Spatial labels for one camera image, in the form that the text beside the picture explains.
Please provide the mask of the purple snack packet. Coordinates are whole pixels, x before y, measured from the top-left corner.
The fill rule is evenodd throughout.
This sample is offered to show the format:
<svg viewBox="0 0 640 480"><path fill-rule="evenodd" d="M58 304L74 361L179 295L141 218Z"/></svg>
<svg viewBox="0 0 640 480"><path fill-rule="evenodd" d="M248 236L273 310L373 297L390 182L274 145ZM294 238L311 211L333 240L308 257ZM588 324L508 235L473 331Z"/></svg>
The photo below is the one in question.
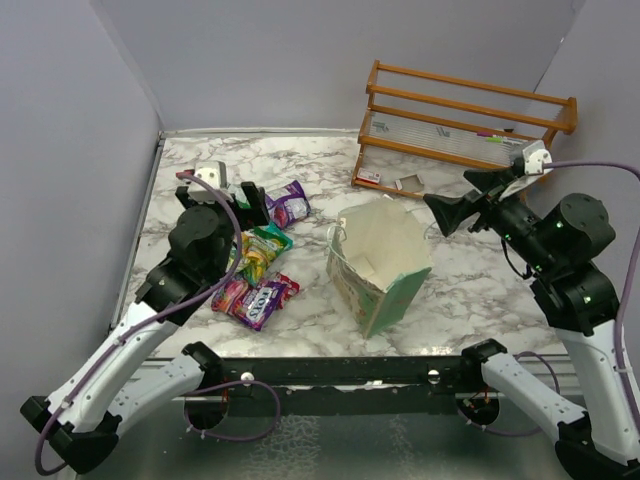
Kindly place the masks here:
<svg viewBox="0 0 640 480"><path fill-rule="evenodd" d="M298 180L268 191L265 202L271 220L281 230L311 214L311 206Z"/></svg>

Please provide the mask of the green yellow candy packet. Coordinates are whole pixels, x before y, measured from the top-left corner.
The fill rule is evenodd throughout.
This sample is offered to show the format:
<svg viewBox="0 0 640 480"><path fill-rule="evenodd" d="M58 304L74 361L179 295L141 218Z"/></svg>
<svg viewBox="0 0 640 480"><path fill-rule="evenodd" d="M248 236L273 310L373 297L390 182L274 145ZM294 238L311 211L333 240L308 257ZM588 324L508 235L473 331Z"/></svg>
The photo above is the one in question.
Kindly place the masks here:
<svg viewBox="0 0 640 480"><path fill-rule="evenodd" d="M251 286L257 286L272 263L279 257L253 230L242 233L242 249L236 273Z"/></svg>

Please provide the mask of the green white paper bag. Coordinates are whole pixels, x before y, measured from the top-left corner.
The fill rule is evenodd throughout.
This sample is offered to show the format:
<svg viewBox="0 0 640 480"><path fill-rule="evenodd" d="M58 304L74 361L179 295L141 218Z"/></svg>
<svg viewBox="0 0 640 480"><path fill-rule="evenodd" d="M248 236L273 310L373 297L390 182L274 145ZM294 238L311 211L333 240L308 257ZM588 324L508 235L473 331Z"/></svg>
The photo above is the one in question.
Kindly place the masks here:
<svg viewBox="0 0 640 480"><path fill-rule="evenodd" d="M339 212L326 232L327 274L370 338L401 321L433 268L426 227L383 196Z"/></svg>

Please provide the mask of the purple Fox's candy packet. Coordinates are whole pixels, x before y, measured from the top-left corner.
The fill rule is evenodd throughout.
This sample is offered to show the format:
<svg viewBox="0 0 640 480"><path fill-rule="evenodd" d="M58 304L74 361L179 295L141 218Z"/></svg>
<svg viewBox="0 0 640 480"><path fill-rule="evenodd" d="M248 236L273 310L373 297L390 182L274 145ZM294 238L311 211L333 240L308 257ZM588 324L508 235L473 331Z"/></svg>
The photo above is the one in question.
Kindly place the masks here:
<svg viewBox="0 0 640 480"><path fill-rule="evenodd" d="M231 279L214 294L211 309L261 331L267 320L280 308L287 285L280 281L261 282L251 286L243 277Z"/></svg>

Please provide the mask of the green snack packet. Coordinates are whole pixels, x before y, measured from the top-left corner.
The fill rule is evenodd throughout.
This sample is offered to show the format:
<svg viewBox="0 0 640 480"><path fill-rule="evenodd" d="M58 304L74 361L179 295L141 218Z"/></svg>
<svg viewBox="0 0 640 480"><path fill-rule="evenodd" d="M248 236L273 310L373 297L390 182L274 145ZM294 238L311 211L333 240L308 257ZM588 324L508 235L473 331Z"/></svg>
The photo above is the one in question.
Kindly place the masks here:
<svg viewBox="0 0 640 480"><path fill-rule="evenodd" d="M248 209L250 207L249 201L240 184L230 184L228 193L235 199L240 208Z"/></svg>

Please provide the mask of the teal Fox's candy packet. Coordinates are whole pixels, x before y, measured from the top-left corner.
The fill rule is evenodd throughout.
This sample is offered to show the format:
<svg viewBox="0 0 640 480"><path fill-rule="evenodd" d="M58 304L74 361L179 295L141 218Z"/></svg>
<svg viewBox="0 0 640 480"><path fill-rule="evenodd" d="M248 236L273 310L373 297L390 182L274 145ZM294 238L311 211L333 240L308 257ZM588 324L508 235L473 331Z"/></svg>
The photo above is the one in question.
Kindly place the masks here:
<svg viewBox="0 0 640 480"><path fill-rule="evenodd" d="M265 241L277 256L293 248L293 240L273 221L268 225L255 227L253 233Z"/></svg>

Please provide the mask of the red snack packet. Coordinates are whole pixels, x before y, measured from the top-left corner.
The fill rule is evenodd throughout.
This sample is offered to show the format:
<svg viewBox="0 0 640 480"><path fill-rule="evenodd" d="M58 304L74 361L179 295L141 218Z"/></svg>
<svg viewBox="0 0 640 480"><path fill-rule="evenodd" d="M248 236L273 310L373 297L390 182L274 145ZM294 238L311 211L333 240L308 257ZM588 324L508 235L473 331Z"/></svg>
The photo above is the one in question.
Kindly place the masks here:
<svg viewBox="0 0 640 480"><path fill-rule="evenodd" d="M278 308L283 309L285 304L300 291L300 285L298 282L292 280L289 276L277 272L274 275L276 282L279 282L285 286L283 293L279 299Z"/></svg>

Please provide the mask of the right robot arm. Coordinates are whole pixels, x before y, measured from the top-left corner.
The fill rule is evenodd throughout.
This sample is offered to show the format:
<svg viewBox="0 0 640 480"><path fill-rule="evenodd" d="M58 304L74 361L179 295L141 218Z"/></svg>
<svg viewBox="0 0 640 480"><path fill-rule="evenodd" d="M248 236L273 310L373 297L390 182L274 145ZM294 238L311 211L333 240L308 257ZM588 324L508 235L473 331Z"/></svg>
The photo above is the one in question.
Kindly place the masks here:
<svg viewBox="0 0 640 480"><path fill-rule="evenodd" d="M639 389L622 345L623 303L593 262L615 238L606 208L571 193L539 217L509 192L516 182L510 169L468 170L464 177L473 190L457 198L426 194L426 205L443 235L475 216L472 231L494 231L524 260L534 299L571 359L585 404L545 385L495 340L464 349L461 383L511 400L551 440L572 478L638 478Z"/></svg>

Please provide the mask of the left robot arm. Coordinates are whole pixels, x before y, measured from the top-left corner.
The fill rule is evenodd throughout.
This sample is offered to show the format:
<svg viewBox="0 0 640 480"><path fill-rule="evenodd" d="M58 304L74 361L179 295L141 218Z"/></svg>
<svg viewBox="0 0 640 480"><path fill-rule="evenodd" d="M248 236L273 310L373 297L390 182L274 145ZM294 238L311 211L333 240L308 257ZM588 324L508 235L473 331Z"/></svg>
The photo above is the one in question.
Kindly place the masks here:
<svg viewBox="0 0 640 480"><path fill-rule="evenodd" d="M85 364L47 396L31 396L21 415L38 432L34 466L47 469L50 446L62 465L78 474L99 466L120 438L164 403L195 391L214 392L223 378L221 361L203 343L187 346L167 366L131 379L149 355L171 337L235 274L244 231L269 223L266 195L252 182L245 199L181 173L186 185L175 195L184 210L168 235L165 258L146 276L124 316Z"/></svg>

